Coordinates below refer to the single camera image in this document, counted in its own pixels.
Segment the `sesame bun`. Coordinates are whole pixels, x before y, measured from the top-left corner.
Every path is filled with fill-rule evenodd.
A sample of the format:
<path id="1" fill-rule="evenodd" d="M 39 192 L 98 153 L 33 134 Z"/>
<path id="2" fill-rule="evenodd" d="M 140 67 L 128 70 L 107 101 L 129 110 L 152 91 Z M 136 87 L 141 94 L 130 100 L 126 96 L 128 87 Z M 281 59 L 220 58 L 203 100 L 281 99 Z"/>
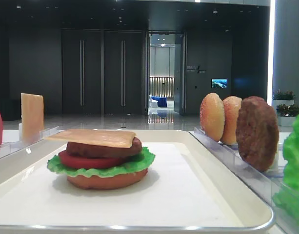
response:
<path id="1" fill-rule="evenodd" d="M 223 100 L 225 123 L 223 135 L 220 140 L 226 145 L 233 145 L 237 142 L 236 128 L 241 101 L 242 99 L 236 96 L 230 96 Z"/>
<path id="2" fill-rule="evenodd" d="M 225 123 L 223 101 L 217 93 L 207 94 L 199 110 L 200 126 L 212 140 L 220 141 Z"/>

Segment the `stacked green lettuce leaf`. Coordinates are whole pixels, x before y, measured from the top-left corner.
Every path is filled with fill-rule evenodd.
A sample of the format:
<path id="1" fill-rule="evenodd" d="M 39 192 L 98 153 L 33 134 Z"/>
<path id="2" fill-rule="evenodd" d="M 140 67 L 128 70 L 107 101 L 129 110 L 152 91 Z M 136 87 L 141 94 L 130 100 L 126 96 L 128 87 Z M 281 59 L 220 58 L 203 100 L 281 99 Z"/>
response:
<path id="1" fill-rule="evenodd" d="M 47 162 L 47 169 L 56 174 L 76 177 L 84 176 L 90 178 L 91 176 L 99 176 L 101 178 L 109 178 L 117 175 L 140 172 L 147 169 L 154 161 L 155 155 L 151 153 L 147 147 L 143 147 L 142 151 L 132 156 L 127 162 L 114 166 L 108 169 L 74 169 L 62 164 L 58 155 L 54 155 Z"/>

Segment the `stacked cheese slice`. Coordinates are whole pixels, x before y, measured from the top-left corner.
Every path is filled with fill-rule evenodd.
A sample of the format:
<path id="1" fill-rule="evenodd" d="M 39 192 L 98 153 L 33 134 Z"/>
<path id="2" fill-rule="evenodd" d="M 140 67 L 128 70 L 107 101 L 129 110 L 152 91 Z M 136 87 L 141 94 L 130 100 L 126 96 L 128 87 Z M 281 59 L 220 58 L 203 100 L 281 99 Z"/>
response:
<path id="1" fill-rule="evenodd" d="M 136 134 L 122 130 L 69 129 L 46 137 L 46 140 L 68 141 L 114 148 L 130 148 Z"/>

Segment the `stacked meat patty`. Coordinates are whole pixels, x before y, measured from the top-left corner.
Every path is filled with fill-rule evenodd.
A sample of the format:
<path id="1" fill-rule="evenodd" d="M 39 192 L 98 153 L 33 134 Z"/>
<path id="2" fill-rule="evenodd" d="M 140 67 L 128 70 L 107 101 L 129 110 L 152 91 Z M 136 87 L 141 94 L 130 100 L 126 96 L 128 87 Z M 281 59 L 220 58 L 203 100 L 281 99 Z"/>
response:
<path id="1" fill-rule="evenodd" d="M 68 142 L 66 151 L 75 156 L 86 158 L 118 158 L 129 157 L 139 154 L 142 151 L 141 141 L 135 137 L 130 148 L 115 148 L 107 146 L 96 146 L 82 143 Z"/>

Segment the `stacked tomato slice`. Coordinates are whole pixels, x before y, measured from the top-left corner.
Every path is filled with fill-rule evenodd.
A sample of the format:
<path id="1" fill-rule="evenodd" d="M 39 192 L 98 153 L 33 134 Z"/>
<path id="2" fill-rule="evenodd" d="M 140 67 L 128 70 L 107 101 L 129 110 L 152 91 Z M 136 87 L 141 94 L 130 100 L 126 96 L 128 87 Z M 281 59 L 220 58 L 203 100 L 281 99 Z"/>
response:
<path id="1" fill-rule="evenodd" d="M 67 153 L 67 151 L 60 152 L 59 159 L 63 165 L 75 169 L 107 169 L 119 166 L 127 161 L 127 158 L 86 158 L 80 156 L 73 156 Z"/>

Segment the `upright brown meat patty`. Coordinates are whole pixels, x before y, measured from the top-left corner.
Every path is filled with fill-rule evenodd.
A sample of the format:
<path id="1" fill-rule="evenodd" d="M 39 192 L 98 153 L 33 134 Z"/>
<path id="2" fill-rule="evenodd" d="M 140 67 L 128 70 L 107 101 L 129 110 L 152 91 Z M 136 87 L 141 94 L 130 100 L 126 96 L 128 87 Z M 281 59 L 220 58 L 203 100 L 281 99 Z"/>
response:
<path id="1" fill-rule="evenodd" d="M 242 100 L 237 119 L 236 139 L 239 155 L 260 172 L 274 162 L 279 141 L 277 114 L 257 96 Z"/>

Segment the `upright cheese slice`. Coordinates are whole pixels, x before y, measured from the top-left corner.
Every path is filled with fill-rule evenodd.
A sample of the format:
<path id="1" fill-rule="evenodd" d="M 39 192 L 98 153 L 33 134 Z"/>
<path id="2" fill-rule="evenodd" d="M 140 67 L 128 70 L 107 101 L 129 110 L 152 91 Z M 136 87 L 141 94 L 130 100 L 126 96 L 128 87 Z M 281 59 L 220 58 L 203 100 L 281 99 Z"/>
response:
<path id="1" fill-rule="evenodd" d="M 41 95 L 21 93 L 21 132 L 25 142 L 36 141 L 44 129 L 44 100 Z"/>

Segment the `upright green lettuce leaf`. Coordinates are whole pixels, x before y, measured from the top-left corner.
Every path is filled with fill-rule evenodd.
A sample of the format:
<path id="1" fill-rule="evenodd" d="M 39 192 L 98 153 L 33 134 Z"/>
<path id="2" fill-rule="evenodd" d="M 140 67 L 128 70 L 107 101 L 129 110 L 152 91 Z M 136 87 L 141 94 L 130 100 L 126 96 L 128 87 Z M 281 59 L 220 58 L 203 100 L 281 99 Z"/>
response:
<path id="1" fill-rule="evenodd" d="M 284 140 L 284 186 L 273 196 L 276 206 L 284 209 L 299 225 L 299 115 L 293 123 L 292 133 Z"/>

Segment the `dark double door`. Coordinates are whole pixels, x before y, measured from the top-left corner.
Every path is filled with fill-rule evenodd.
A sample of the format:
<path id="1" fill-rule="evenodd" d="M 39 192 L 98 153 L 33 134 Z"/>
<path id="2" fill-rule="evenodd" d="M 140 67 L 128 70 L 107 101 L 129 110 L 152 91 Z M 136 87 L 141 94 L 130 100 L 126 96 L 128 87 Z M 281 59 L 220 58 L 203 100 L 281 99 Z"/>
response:
<path id="1" fill-rule="evenodd" d="M 145 32 L 62 31 L 63 113 L 145 113 Z"/>

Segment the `stacked bottom bun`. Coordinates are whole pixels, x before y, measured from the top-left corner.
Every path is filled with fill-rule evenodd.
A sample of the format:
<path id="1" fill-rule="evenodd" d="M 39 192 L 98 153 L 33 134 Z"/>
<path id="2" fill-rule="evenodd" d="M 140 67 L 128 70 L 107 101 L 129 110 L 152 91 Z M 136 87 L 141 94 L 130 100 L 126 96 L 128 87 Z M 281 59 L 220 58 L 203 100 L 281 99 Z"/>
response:
<path id="1" fill-rule="evenodd" d="M 76 177 L 68 176 L 67 180 L 74 186 L 81 189 L 94 189 L 94 190 L 114 190 L 124 188 L 141 181 L 148 169 L 139 172 L 120 174 L 114 177 L 102 178 L 97 175 L 85 177 L 78 175 Z"/>

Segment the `potted plants in planter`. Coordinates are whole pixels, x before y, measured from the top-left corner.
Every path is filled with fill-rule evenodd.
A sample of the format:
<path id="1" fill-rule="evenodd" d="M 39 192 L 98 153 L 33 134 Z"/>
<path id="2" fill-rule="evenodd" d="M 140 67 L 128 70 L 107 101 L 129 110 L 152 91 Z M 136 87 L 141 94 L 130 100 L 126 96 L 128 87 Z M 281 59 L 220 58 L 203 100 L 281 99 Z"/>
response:
<path id="1" fill-rule="evenodd" d="M 275 91 L 273 93 L 272 106 L 277 113 L 279 126 L 292 126 L 299 114 L 299 106 L 295 104 L 294 92 L 282 92 L 281 90 Z"/>

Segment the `wall mounted display screen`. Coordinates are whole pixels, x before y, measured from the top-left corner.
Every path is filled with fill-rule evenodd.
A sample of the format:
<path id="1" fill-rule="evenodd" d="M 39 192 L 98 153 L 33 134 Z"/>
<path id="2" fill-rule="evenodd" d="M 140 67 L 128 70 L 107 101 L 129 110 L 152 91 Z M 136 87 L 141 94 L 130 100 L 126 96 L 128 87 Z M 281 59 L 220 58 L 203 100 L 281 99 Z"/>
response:
<path id="1" fill-rule="evenodd" d="M 211 79 L 211 88 L 227 88 L 227 79 Z"/>

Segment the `left clear acrylic rail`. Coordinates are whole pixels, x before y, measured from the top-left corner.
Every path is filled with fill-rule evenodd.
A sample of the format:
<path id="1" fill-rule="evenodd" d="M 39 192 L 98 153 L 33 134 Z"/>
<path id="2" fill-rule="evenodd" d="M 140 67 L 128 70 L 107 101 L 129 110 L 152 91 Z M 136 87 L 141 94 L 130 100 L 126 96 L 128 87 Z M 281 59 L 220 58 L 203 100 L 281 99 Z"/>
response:
<path id="1" fill-rule="evenodd" d="M 54 128 L 47 128 L 45 130 L 40 131 L 39 134 L 37 134 L 31 140 L 23 140 L 21 123 L 19 124 L 18 130 L 3 130 L 3 141 L 2 145 L 0 145 L 0 159 L 21 149 L 26 149 L 26 151 L 30 153 L 31 150 L 28 149 L 31 145 L 59 132 L 60 127 L 56 126 Z"/>

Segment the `clear acrylic rail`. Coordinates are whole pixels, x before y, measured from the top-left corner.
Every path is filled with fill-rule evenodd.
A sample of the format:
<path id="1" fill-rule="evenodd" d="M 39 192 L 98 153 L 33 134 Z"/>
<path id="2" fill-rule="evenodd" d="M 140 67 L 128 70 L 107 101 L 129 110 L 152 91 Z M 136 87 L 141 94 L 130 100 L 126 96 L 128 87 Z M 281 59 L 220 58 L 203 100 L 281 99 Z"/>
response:
<path id="1" fill-rule="evenodd" d="M 278 161 L 274 168 L 261 173 L 240 158 L 236 146 L 215 142 L 197 127 L 192 133 L 233 174 L 271 205 L 276 224 L 284 233 L 299 234 L 299 192 L 283 183 L 284 167 L 279 166 Z"/>
<path id="2" fill-rule="evenodd" d="M 2 145 L 0 145 L 0 159 L 21 149 L 26 149 L 26 151 L 30 153 L 31 150 L 28 149 L 31 145 L 59 132 L 60 127 L 56 126 L 54 128 L 47 128 L 45 130 L 40 131 L 39 134 L 37 134 L 31 140 L 23 140 L 21 123 L 19 124 L 18 130 L 3 130 L 3 141 Z"/>

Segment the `right clear acrylic rail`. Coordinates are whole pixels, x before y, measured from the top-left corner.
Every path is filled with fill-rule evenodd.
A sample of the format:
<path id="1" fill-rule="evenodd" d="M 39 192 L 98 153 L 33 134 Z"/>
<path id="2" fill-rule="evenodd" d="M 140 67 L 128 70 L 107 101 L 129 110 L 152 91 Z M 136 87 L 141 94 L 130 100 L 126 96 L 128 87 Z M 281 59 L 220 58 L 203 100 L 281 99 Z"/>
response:
<path id="1" fill-rule="evenodd" d="M 284 167 L 279 166 L 278 161 L 274 168 L 261 173 L 240 158 L 236 146 L 215 142 L 197 127 L 192 133 L 233 174 L 271 205 L 276 224 L 284 233 L 299 234 L 299 192 L 283 183 Z"/>

